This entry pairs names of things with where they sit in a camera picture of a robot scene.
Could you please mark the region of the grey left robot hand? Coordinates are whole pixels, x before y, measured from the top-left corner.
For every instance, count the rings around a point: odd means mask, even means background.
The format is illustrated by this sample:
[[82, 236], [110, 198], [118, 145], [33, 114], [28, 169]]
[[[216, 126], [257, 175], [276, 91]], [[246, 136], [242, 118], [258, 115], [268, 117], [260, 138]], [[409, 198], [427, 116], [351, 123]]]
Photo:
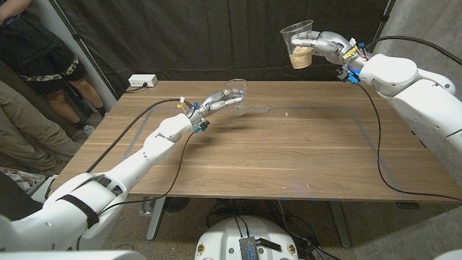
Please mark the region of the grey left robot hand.
[[202, 103], [192, 108], [187, 117], [193, 126], [200, 124], [207, 116], [216, 113], [228, 105], [240, 103], [246, 96], [245, 89], [224, 89], [207, 97]]

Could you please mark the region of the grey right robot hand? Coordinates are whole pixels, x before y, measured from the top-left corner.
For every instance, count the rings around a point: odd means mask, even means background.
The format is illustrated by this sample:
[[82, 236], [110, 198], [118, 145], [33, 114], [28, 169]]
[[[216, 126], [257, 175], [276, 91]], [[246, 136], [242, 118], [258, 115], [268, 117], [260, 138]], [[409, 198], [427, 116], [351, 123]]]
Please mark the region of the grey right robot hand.
[[356, 45], [336, 32], [301, 32], [290, 38], [293, 46], [312, 48], [313, 55], [323, 56], [327, 61], [350, 69], [361, 70], [368, 57], [356, 49]]

